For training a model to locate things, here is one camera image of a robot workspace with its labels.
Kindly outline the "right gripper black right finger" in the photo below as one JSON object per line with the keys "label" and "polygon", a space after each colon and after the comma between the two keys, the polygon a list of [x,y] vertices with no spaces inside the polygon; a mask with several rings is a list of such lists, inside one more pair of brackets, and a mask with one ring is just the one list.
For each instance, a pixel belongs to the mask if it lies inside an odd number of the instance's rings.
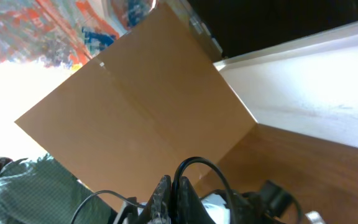
{"label": "right gripper black right finger", "polygon": [[179,224],[215,224],[187,177],[181,177],[178,190]]}

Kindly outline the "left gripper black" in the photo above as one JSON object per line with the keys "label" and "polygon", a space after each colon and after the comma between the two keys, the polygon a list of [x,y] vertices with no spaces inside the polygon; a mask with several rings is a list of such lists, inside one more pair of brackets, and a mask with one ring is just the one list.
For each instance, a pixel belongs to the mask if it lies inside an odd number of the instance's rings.
{"label": "left gripper black", "polygon": [[296,209],[296,224],[303,221],[303,211],[293,195],[281,186],[267,180],[260,190],[240,193],[233,190],[236,215],[231,217],[229,197],[225,190],[216,189],[200,198],[208,215],[215,223],[281,223],[291,205]]}

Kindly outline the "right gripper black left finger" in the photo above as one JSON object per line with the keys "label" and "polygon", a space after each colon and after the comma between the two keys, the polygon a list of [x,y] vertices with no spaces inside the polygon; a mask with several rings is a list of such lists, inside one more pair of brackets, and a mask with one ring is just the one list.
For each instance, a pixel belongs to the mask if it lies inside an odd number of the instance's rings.
{"label": "right gripper black left finger", "polygon": [[165,175],[160,179],[142,213],[137,224],[170,224],[168,207],[170,205],[171,178]]}

